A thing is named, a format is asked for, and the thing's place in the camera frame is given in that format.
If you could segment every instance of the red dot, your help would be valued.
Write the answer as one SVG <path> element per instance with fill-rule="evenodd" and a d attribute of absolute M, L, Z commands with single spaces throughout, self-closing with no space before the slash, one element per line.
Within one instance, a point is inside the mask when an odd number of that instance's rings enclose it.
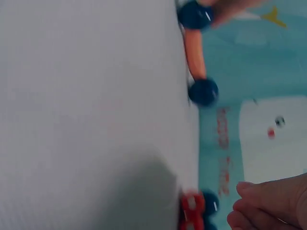
<path fill-rule="evenodd" d="M 275 138 L 275 131 L 274 131 L 273 128 L 269 128 L 269 129 L 268 129 L 268 137 L 269 137 L 270 139 L 274 139 L 274 138 Z"/>

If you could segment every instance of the white wall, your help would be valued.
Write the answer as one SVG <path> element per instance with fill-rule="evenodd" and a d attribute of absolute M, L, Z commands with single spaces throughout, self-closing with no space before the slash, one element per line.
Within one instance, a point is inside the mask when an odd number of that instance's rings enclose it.
<path fill-rule="evenodd" d="M 198 131 L 173 0 L 1 1 L 0 229 L 174 229 Z"/>

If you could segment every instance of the white surface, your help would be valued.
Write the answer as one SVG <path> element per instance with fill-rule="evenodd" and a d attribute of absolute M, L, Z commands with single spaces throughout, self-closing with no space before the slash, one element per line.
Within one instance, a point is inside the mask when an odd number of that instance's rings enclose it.
<path fill-rule="evenodd" d="M 275 118 L 283 116 L 278 127 Z M 307 168 L 307 97 L 246 101 L 240 112 L 245 180 L 261 183 L 297 176 Z M 268 137 L 273 128 L 275 138 Z"/>
<path fill-rule="evenodd" d="M 0 229 L 175 229 L 198 115 L 173 0 L 7 0 L 0 33 Z"/>

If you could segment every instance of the fingernail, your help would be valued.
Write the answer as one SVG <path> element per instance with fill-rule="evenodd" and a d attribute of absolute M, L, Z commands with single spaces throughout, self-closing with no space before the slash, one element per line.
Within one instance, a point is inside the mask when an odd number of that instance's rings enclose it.
<path fill-rule="evenodd" d="M 236 189 L 242 191 L 242 190 L 245 190 L 247 188 L 250 188 L 252 185 L 253 185 L 252 182 L 241 181 L 237 184 Z"/>

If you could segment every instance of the finger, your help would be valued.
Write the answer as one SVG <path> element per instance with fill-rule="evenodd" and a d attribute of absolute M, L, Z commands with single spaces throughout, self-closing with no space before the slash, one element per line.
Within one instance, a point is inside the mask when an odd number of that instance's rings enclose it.
<path fill-rule="evenodd" d="M 214 7 L 215 18 L 213 26 L 219 26 L 230 20 L 236 14 L 244 11 L 246 8 L 257 6 L 263 0 L 220 0 Z"/>
<path fill-rule="evenodd" d="M 233 208 L 235 211 L 242 213 L 259 230 L 297 230 L 297 228 L 285 224 L 270 214 L 253 207 L 243 199 L 236 201 Z"/>
<path fill-rule="evenodd" d="M 227 222 L 231 229 L 256 230 L 251 222 L 240 212 L 233 211 L 227 216 Z"/>
<path fill-rule="evenodd" d="M 237 191 L 252 206 L 298 227 L 297 207 L 307 192 L 307 174 L 261 184 L 239 183 Z"/>

